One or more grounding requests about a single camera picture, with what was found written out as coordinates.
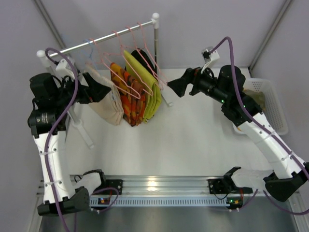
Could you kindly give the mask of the blue wire hanger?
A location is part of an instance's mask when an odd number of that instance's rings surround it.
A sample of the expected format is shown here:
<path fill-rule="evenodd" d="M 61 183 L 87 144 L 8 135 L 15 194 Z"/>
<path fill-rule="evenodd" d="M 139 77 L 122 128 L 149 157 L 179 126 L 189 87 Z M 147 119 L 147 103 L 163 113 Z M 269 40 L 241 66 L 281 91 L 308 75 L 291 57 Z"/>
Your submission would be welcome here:
<path fill-rule="evenodd" d="M 88 56 L 88 60 L 90 61 L 91 65 L 92 65 L 92 66 L 95 68 L 95 70 L 98 72 L 98 67 L 97 67 L 97 65 L 96 65 L 96 63 L 94 62 L 93 57 L 92 57 L 93 52 L 94 52 L 94 47 L 93 47 L 93 45 L 91 45 L 91 43 L 90 43 L 90 41 L 89 41 L 88 39 L 84 39 L 83 42 L 84 42 L 84 43 L 88 43 L 88 45 L 90 46 L 90 49 L 91 49 L 91 51 L 90 51 L 89 54 L 86 53 L 85 51 L 83 51 L 83 53 L 84 53 L 85 56 Z"/>

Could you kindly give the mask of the green yellow camouflage trousers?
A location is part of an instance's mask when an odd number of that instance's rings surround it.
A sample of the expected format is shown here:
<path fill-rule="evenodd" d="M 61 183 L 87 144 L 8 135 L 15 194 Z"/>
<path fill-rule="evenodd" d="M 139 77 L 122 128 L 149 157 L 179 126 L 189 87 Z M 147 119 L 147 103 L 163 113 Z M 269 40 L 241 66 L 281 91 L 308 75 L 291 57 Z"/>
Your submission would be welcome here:
<path fill-rule="evenodd" d="M 266 111 L 266 98 L 263 92 L 257 92 L 250 89 L 244 89 L 243 92 L 253 98 L 263 112 Z"/>

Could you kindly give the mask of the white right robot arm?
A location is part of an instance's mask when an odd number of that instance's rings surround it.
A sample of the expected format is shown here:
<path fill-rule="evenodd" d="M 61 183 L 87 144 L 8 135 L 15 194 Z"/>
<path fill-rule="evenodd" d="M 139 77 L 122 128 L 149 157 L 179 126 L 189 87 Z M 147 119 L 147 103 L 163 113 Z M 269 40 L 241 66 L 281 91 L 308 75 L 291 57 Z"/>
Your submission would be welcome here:
<path fill-rule="evenodd" d="M 259 104 L 243 92 L 245 80 L 235 66 L 223 66 L 218 77 L 208 68 L 197 67 L 186 69 L 180 78 L 169 81 L 168 87 L 183 97 L 192 84 L 191 96 L 203 93 L 221 103 L 224 116 L 251 139 L 271 166 L 266 171 L 234 167 L 224 174 L 226 188 L 259 189 L 284 202 L 308 181 L 309 164 L 294 154 L 272 128 Z"/>

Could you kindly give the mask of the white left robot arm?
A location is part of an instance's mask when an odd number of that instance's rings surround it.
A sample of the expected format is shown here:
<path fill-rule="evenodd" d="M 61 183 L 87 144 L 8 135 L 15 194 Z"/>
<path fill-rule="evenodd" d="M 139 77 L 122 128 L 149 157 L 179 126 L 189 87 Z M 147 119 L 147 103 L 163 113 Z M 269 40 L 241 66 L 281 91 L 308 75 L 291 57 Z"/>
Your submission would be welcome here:
<path fill-rule="evenodd" d="M 30 78 L 34 94 L 33 110 L 28 118 L 31 135 L 38 148 L 44 179 L 43 203 L 37 207 L 40 216 L 58 216 L 87 210 L 90 195 L 104 186 L 106 178 L 101 169 L 84 173 L 79 184 L 74 185 L 68 173 L 65 154 L 66 117 L 64 111 L 77 91 L 75 102 L 90 104 L 100 102 L 111 88 L 83 73 L 84 86 L 70 76 L 61 80 L 45 72 Z"/>

